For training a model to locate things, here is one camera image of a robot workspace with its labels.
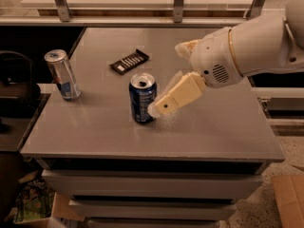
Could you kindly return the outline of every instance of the blue can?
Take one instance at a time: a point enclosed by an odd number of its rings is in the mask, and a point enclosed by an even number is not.
[[[148,114],[148,106],[157,96],[154,77],[149,73],[134,75],[129,84],[129,93],[133,119],[140,124],[152,122],[154,118]]]

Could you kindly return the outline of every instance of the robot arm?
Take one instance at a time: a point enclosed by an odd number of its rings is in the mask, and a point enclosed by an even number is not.
[[[304,0],[289,0],[286,17],[261,15],[233,28],[222,28],[200,40],[176,45],[190,62],[191,73],[174,77],[170,87],[149,106],[160,117],[195,101],[205,86],[237,84],[259,73],[304,71]]]

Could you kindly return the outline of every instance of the drawer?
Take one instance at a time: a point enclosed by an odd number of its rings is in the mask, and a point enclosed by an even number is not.
[[[67,196],[121,196],[191,199],[246,199],[262,183],[260,175],[50,171],[43,177]]]
[[[71,200],[69,205],[80,216],[115,219],[226,220],[236,211],[234,204],[197,199]]]
[[[219,228],[216,221],[92,218],[89,228]]]

